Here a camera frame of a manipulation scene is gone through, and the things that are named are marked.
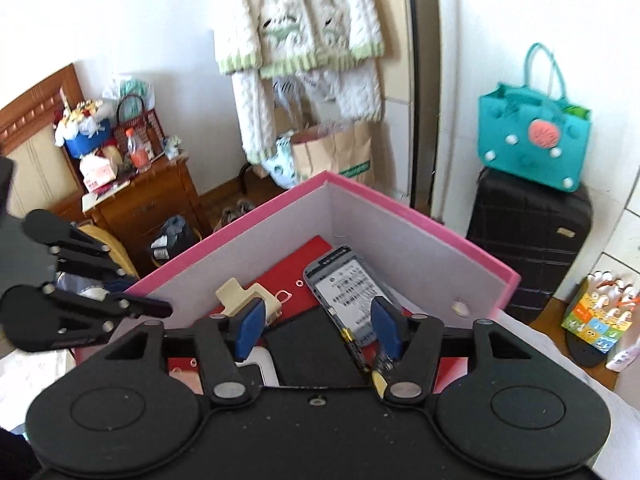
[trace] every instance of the blue gripper pad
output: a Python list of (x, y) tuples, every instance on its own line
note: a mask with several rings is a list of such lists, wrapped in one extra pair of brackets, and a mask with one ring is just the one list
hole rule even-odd
[(236, 346), (234, 348), (234, 358), (237, 362), (242, 362), (249, 357), (252, 348), (258, 342), (262, 335), (262, 330), (264, 330), (267, 316), (264, 300), (251, 301), (236, 316), (244, 318), (238, 327)]
[(380, 346), (391, 359), (402, 357), (402, 340), (396, 320), (389, 314), (382, 302), (384, 298), (379, 296), (371, 301), (371, 325), (373, 332), (378, 336)]

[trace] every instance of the bag on floor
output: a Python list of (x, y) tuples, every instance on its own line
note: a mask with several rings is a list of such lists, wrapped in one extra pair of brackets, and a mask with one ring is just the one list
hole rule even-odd
[(296, 176), (296, 168), (293, 165), (291, 154), (291, 136), (293, 130), (287, 132), (276, 140), (276, 153), (262, 162), (262, 168), (267, 171), (273, 181), (282, 189), (291, 189), (300, 183)]
[(374, 185), (371, 132), (366, 122), (312, 126), (291, 137), (291, 152), (301, 181), (326, 170)]
[[(551, 99), (529, 86), (534, 54), (551, 60), (561, 88)], [(511, 173), (561, 191), (580, 186), (591, 129), (591, 111), (571, 104), (564, 78), (550, 50), (534, 43), (524, 62), (524, 86), (498, 83), (479, 100), (478, 155), (489, 168)]]
[(160, 229), (158, 238), (151, 244), (151, 255), (154, 261), (162, 265), (193, 247), (198, 241), (198, 236), (184, 217), (175, 215), (169, 218)]

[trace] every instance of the beige plastic clip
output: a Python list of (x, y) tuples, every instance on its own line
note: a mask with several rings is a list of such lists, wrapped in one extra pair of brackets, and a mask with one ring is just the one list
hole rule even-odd
[(238, 311), (254, 298), (262, 298), (267, 310), (267, 325), (273, 323), (282, 314), (282, 304), (260, 283), (254, 283), (247, 290), (244, 290), (238, 280), (231, 278), (227, 280), (217, 291), (216, 296), (225, 307), (222, 314), (225, 316), (235, 316)]

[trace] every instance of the black suitcase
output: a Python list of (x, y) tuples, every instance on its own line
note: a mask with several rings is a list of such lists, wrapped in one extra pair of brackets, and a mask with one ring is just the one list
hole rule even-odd
[(530, 323), (556, 291), (593, 219), (583, 184), (565, 193), (497, 170), (482, 170), (466, 235), (521, 277), (505, 312)]

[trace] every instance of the white plastic bag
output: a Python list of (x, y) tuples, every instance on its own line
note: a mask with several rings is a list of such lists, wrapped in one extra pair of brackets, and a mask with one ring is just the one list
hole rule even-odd
[[(137, 94), (142, 97), (145, 103), (145, 109), (151, 110), (156, 106), (156, 94), (154, 86), (148, 81), (139, 79), (131, 74), (117, 74), (111, 77), (107, 87), (102, 92), (102, 98), (111, 100), (115, 110), (120, 100), (128, 94)], [(128, 121), (140, 115), (140, 101), (137, 99), (129, 99), (123, 105), (120, 111), (120, 120)]]
[(66, 123), (65, 121), (60, 121), (56, 127), (55, 145), (60, 148), (64, 145), (65, 140), (73, 140), (78, 134), (86, 135), (91, 139), (96, 132), (104, 129), (99, 126), (100, 123), (109, 117), (113, 117), (114, 113), (113, 103), (103, 101), (94, 115), (84, 118), (79, 123), (75, 121), (67, 121)]
[(300, 183), (296, 176), (291, 154), (290, 139), (293, 133), (290, 131), (279, 137), (276, 140), (276, 154), (262, 162), (262, 167), (282, 189), (291, 189)]

